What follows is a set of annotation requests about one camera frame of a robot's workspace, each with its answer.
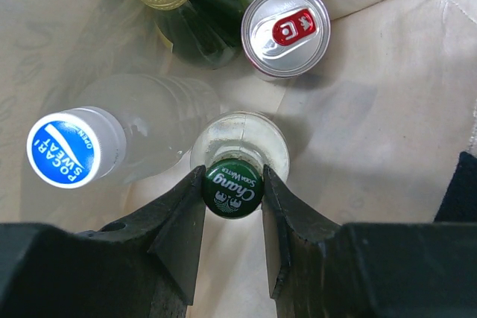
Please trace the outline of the clear water bottle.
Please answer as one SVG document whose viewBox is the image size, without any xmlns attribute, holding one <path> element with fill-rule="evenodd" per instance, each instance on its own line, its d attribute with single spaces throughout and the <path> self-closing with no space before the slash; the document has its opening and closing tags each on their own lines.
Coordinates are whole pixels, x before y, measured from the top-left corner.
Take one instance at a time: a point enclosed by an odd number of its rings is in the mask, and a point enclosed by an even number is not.
<svg viewBox="0 0 477 318">
<path fill-rule="evenodd" d="M 201 80 L 113 75 L 32 126 L 28 162 L 56 188 L 82 188 L 103 178 L 134 182 L 176 165 L 219 112 L 218 96 Z"/>
</svg>

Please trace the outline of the clear Chang soda bottle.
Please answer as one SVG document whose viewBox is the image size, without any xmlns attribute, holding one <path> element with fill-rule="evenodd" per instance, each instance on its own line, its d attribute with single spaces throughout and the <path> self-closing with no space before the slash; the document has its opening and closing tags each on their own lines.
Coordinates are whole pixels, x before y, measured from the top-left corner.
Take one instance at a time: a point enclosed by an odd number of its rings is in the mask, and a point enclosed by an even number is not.
<svg viewBox="0 0 477 318">
<path fill-rule="evenodd" d="M 280 179 L 288 179 L 290 154 L 285 136 L 271 119 L 235 111 L 206 125 L 192 147 L 190 165 L 206 167 L 201 193 L 208 209 L 238 219 L 259 207 L 266 165 Z"/>
</svg>

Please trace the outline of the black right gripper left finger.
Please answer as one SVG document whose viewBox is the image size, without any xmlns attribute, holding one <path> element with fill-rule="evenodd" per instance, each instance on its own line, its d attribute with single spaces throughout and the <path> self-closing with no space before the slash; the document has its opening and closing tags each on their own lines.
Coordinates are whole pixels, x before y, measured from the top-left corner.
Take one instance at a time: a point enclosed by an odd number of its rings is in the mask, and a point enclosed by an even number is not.
<svg viewBox="0 0 477 318">
<path fill-rule="evenodd" d="M 79 236 L 108 241 L 152 258 L 186 305 L 194 301 L 205 204 L 201 185 L 206 167 L 192 169 L 170 191 L 98 231 Z"/>
</svg>

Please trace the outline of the green gold-capped glass bottle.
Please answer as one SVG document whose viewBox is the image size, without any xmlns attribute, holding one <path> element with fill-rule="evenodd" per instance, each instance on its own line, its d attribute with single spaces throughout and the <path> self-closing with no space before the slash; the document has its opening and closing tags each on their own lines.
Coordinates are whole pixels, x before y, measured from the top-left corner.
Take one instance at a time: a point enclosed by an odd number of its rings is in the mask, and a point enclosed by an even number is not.
<svg viewBox="0 0 477 318">
<path fill-rule="evenodd" d="M 241 52 L 242 0 L 141 0 L 171 53 L 202 69 L 219 69 Z"/>
</svg>

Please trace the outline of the beige canvas tote bag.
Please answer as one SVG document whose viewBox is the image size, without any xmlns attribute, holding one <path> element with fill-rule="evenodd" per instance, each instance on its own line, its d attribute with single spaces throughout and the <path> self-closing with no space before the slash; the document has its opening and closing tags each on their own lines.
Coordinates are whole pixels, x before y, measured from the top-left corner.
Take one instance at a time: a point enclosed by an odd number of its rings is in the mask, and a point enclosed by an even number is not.
<svg viewBox="0 0 477 318">
<path fill-rule="evenodd" d="M 32 124 L 115 73 L 195 78 L 223 111 L 285 134 L 288 187 L 338 223 L 429 222 L 462 151 L 476 150 L 476 0 L 323 0 L 329 49 L 307 74 L 263 81 L 245 57 L 204 71 L 173 57 L 139 0 L 1 0 L 1 220 L 100 229 L 171 189 L 170 170 L 66 203 L 25 158 Z"/>
</svg>

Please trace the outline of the red bull can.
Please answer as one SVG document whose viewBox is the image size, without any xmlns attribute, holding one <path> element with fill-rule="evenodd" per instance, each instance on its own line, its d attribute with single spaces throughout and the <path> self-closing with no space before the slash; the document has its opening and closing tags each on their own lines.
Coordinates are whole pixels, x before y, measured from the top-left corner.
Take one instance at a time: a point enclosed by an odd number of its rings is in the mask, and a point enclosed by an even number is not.
<svg viewBox="0 0 477 318">
<path fill-rule="evenodd" d="M 329 45 L 331 22 L 322 0 L 252 0 L 241 21 L 246 58 L 265 81 L 298 77 Z"/>
</svg>

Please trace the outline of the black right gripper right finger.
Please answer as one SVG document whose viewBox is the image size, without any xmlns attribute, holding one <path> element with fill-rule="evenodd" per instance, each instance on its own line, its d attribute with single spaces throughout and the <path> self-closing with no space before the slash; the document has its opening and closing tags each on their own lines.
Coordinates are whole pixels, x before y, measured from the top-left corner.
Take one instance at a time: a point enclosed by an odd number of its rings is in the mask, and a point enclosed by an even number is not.
<svg viewBox="0 0 477 318">
<path fill-rule="evenodd" d="M 318 281 L 325 240 L 333 238 L 341 226 L 292 193 L 270 166 L 264 167 L 263 174 L 268 285 L 271 298 L 279 299 L 287 284 L 306 286 Z"/>
</svg>

